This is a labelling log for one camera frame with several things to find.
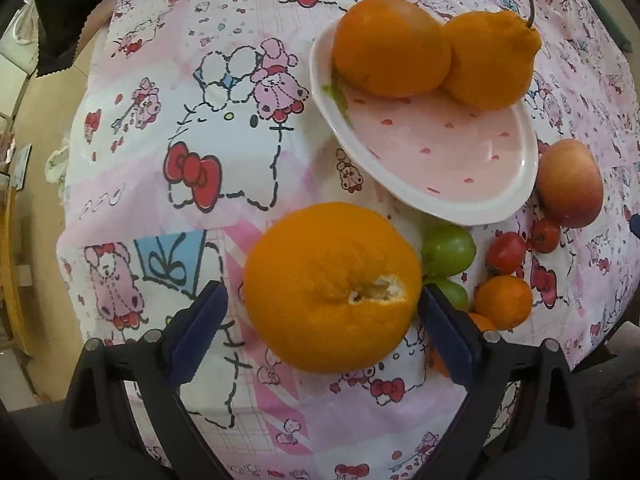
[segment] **oval plate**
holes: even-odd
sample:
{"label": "oval plate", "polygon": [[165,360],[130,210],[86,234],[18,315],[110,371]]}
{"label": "oval plate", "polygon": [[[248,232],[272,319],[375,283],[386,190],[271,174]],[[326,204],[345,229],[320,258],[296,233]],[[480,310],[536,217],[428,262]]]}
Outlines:
{"label": "oval plate", "polygon": [[[499,222],[529,198],[538,144],[521,102],[479,112],[440,90],[381,99],[333,72],[337,22],[311,49],[311,93],[352,161],[402,202],[456,224]],[[381,60],[380,70],[393,70]]]}

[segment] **cherry tomato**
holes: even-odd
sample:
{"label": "cherry tomato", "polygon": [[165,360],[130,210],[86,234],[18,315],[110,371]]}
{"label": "cherry tomato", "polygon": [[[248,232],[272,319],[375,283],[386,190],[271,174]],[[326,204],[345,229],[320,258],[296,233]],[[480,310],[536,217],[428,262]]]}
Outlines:
{"label": "cherry tomato", "polygon": [[536,220],[531,230],[531,246],[541,254],[556,250],[560,243],[560,226],[549,218]]}
{"label": "cherry tomato", "polygon": [[489,246],[486,264],[498,274],[513,274],[524,261],[527,245],[518,233],[502,233]]}

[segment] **tablecloth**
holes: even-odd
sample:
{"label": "tablecloth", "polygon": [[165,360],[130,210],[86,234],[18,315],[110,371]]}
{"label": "tablecloth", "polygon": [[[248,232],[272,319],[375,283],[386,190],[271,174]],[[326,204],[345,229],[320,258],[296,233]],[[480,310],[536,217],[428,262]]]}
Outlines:
{"label": "tablecloth", "polygon": [[[291,210],[366,206],[416,251],[428,228],[349,158],[309,96],[312,41],[358,1],[119,0],[72,127],[57,253],[82,334],[137,339],[222,280],[228,315],[180,396],[236,479],[409,478],[465,395],[426,367],[419,324],[383,361],[324,376],[281,362],[242,304],[248,252]],[[467,10],[529,12],[527,0],[409,1],[443,22]],[[598,219],[564,230],[552,254],[527,252],[517,274],[533,290],[532,315],[503,335],[535,345],[555,338],[573,366],[640,278],[627,225],[640,209],[638,101],[625,58],[585,0],[535,4],[544,45],[524,101],[540,152],[563,137],[585,142],[606,195]],[[380,60],[380,70],[393,69]],[[512,218],[472,228],[478,257],[453,279],[472,297],[495,235],[527,237],[541,215],[532,197]],[[135,384],[128,389],[149,452],[166,462]]]}

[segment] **blue gripper pad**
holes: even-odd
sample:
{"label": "blue gripper pad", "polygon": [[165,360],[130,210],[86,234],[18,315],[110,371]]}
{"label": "blue gripper pad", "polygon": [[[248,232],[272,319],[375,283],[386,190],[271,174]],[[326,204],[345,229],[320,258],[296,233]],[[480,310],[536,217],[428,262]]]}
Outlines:
{"label": "blue gripper pad", "polygon": [[418,301],[418,315],[431,342],[449,371],[451,380],[467,390],[476,382],[481,357],[479,330],[465,312],[455,310],[440,289],[425,285]]}
{"label": "blue gripper pad", "polygon": [[629,229],[631,229],[631,232],[636,235],[636,238],[640,238],[640,215],[639,214],[632,215],[631,220],[629,220]]}
{"label": "blue gripper pad", "polygon": [[[171,388],[189,383],[196,374],[200,363],[211,346],[220,324],[226,316],[228,293],[220,282],[209,282],[190,308],[176,314],[165,333],[174,322],[178,322],[180,333],[168,351],[167,381]],[[180,326],[178,316],[188,315],[188,322]]]}

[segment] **screw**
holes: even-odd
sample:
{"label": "screw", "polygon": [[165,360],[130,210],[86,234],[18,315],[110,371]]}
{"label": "screw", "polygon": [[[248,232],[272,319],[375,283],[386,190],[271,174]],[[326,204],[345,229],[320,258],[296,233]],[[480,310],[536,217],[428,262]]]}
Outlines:
{"label": "screw", "polygon": [[495,330],[487,330],[486,332],[482,332],[482,337],[488,343],[497,343],[502,339],[500,334],[498,334]]}
{"label": "screw", "polygon": [[162,332],[160,332],[157,328],[153,328],[149,330],[145,335],[143,335],[144,340],[147,343],[155,343],[162,337]]}
{"label": "screw", "polygon": [[547,350],[557,352],[560,349],[560,343],[555,339],[545,339],[545,346]]}
{"label": "screw", "polygon": [[96,348],[98,348],[98,346],[100,346],[101,344],[102,344],[102,341],[100,341],[97,337],[94,337],[89,339],[89,341],[87,341],[86,343],[84,343],[84,349],[91,352]]}

